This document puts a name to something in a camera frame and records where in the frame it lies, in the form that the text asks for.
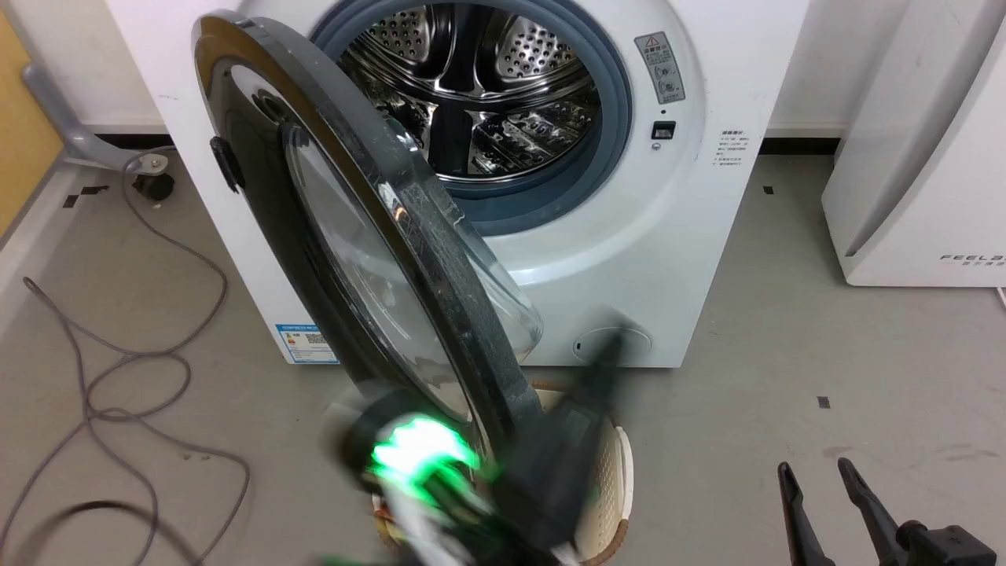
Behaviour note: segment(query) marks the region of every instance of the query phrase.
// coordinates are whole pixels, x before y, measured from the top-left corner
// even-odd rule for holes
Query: stainless steel drum
[[[561,37],[485,6],[388,14],[339,64],[451,181],[498,182],[546,167],[573,150],[601,108]]]

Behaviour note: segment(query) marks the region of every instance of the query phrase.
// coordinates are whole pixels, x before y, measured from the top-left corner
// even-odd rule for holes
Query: yellow panel
[[[38,186],[62,140],[21,81],[28,54],[0,12],[0,234]]]

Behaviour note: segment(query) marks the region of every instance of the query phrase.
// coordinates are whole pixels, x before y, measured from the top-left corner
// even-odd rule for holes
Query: beige basket
[[[551,386],[533,385],[546,410],[562,396],[561,391]],[[632,447],[629,437],[615,417],[612,417],[611,425],[605,431],[601,457],[595,470],[594,489],[576,531],[576,547],[580,556],[575,560],[583,566],[598,566],[611,560],[629,531],[633,497]],[[377,532],[385,544],[391,548],[397,547],[393,520],[379,498],[373,499],[373,505]]]

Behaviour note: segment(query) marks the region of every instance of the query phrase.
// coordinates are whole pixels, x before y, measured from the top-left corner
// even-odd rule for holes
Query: glowing green light
[[[478,470],[479,456],[456,431],[429,417],[415,417],[374,447],[373,473],[407,494],[430,501],[421,486],[435,469],[460,462]]]

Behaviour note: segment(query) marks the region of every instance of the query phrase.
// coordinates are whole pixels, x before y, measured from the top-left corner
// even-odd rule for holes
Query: caster wheel
[[[171,192],[175,189],[175,179],[167,173],[157,176],[137,175],[133,181],[133,188],[148,200],[160,202],[171,196]]]

